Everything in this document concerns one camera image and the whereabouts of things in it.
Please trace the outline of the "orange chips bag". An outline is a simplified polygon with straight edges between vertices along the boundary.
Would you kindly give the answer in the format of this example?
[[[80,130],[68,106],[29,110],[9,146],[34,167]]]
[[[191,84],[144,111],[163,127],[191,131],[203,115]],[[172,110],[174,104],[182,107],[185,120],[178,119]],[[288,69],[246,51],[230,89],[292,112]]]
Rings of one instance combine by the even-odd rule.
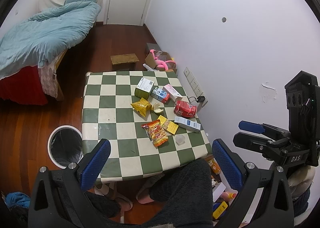
[[[144,123],[141,127],[146,131],[154,147],[159,147],[168,141],[168,136],[162,127],[160,120]]]

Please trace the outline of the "red soda can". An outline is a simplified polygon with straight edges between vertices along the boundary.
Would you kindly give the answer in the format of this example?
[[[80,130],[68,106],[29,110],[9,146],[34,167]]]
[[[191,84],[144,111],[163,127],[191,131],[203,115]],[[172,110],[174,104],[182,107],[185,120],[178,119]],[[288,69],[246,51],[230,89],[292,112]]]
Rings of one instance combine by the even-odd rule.
[[[183,100],[177,100],[174,106],[174,113],[185,118],[192,118],[197,112],[197,107]]]

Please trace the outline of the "green white medicine box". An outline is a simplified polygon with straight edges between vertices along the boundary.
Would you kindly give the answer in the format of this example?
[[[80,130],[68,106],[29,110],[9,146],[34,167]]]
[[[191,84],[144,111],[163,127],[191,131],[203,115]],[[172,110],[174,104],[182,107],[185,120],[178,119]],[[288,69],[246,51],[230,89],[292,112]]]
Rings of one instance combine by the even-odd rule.
[[[152,91],[153,85],[154,85],[153,81],[146,78],[141,78],[135,88],[135,96],[138,98],[144,98],[148,100],[150,93]]]

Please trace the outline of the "white round trash bin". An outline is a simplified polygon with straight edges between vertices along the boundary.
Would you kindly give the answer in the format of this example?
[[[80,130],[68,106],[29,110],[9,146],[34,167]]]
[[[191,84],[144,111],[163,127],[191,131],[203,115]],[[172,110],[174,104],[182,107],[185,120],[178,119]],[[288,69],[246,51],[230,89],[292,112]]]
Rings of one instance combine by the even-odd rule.
[[[47,143],[50,160],[61,169],[70,163],[78,163],[83,157],[82,134],[70,125],[62,125],[52,131]]]

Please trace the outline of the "clear plastic cup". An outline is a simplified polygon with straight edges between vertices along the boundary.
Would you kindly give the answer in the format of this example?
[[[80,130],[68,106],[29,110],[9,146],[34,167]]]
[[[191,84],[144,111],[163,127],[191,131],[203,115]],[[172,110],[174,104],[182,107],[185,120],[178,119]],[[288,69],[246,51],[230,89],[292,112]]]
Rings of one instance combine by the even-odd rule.
[[[175,141],[178,146],[181,146],[185,143],[185,136],[182,134],[178,134],[175,136]]]

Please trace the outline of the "white blue long box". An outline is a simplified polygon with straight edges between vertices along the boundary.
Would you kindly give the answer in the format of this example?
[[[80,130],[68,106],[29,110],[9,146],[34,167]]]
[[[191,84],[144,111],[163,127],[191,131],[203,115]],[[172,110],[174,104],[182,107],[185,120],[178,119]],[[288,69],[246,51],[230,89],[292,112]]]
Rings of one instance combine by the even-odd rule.
[[[180,116],[175,117],[174,123],[179,125],[179,127],[189,130],[191,132],[199,132],[201,130],[200,123],[180,117]]]

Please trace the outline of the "black plug adapter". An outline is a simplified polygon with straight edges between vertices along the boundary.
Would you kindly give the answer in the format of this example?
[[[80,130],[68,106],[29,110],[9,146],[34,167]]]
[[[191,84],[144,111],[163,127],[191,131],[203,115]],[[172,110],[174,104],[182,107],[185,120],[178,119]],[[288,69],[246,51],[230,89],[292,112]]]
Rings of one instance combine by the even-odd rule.
[[[196,102],[197,103],[202,103],[202,102],[205,101],[205,99],[206,99],[205,96],[201,95],[201,96],[197,97]]]

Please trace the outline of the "blue cloth pile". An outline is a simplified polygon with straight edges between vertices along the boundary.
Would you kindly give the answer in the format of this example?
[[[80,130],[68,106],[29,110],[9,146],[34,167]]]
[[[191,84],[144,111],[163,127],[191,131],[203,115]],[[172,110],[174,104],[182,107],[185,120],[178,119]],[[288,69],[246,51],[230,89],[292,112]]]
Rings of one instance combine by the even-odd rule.
[[[30,197],[22,192],[12,192],[7,194],[5,203],[7,207],[18,206],[28,209],[30,206]]]

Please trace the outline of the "pink white box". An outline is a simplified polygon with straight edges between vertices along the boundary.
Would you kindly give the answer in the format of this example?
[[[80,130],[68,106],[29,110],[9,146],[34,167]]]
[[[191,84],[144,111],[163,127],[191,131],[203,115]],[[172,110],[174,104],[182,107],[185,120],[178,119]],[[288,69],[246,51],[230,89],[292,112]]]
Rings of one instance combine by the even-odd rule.
[[[163,90],[169,94],[170,99],[172,99],[173,102],[182,100],[183,98],[183,96],[170,84],[165,85]]]

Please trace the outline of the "blue red milk carton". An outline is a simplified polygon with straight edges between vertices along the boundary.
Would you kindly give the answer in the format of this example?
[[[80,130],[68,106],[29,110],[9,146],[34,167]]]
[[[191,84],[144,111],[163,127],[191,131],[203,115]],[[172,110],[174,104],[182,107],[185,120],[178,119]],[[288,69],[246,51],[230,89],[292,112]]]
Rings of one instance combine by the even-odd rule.
[[[170,99],[170,94],[161,88],[155,88],[151,91],[150,95],[161,103],[167,103]]]

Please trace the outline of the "small wooden stool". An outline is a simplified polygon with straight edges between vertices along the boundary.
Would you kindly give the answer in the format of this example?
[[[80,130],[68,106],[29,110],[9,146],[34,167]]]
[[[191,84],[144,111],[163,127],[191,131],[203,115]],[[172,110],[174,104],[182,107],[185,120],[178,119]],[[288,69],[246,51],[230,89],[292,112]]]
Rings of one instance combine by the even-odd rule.
[[[113,71],[134,71],[140,62],[135,53],[110,56]]]

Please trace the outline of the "pink plush toy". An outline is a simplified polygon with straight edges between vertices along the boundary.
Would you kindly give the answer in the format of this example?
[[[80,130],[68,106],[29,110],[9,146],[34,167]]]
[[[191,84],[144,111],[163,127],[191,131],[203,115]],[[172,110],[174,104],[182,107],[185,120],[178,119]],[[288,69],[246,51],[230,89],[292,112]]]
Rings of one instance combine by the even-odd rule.
[[[156,68],[164,69],[165,71],[168,71],[169,69],[173,69],[176,67],[176,62],[174,60],[167,60],[163,61],[159,58],[159,55],[155,55],[155,50],[150,49],[150,54],[152,54],[153,60],[156,63]]]

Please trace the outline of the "open cardboard box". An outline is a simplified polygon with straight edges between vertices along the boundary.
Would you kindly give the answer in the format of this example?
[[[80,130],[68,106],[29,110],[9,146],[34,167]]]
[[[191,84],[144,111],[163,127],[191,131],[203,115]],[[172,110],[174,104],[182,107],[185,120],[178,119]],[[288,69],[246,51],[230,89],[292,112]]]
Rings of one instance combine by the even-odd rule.
[[[145,58],[145,64],[158,71],[177,72],[176,62],[167,52],[151,49]]]

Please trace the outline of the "light blue duvet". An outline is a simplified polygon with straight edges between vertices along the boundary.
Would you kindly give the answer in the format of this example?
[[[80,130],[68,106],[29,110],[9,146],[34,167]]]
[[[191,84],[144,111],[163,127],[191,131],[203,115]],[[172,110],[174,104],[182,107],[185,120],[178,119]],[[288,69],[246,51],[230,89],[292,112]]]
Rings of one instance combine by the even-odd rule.
[[[1,38],[1,79],[22,68],[50,64],[84,40],[101,11],[94,1],[50,8],[16,24]]]

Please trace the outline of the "white wall power strip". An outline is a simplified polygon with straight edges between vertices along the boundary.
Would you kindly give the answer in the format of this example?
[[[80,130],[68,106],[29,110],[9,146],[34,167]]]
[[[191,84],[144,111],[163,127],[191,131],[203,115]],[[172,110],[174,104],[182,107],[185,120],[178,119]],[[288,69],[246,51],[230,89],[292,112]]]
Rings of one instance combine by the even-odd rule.
[[[202,103],[199,103],[201,107],[205,106],[208,103],[207,97],[204,91],[202,90],[200,84],[197,82],[196,78],[194,77],[193,73],[189,70],[189,68],[186,67],[184,69],[184,75],[187,78],[187,81],[195,94],[195,99],[197,99],[197,97],[201,95],[205,96],[206,98],[205,101]]]

